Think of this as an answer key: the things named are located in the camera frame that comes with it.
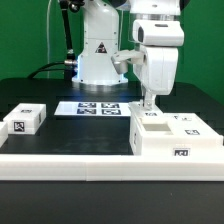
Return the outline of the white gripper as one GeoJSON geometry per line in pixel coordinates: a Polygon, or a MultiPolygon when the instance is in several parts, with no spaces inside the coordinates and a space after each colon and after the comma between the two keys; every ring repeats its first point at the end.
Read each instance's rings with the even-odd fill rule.
{"type": "Polygon", "coordinates": [[[169,94],[173,88],[178,47],[183,45],[184,32],[179,21],[137,19],[132,36],[143,54],[142,64],[133,65],[134,74],[146,89],[143,107],[154,109],[155,94],[169,94]]]}

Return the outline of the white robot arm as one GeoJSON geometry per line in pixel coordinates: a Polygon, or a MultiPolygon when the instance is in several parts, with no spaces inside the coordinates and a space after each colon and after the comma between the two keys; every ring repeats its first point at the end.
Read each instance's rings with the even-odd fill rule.
{"type": "Polygon", "coordinates": [[[75,82],[87,85],[125,83],[128,66],[141,83],[142,106],[168,95],[174,84],[178,48],[184,32],[177,17],[181,0],[84,0],[84,48],[78,56],[75,82]],[[120,50],[119,11],[130,13],[133,50],[120,50]]]}

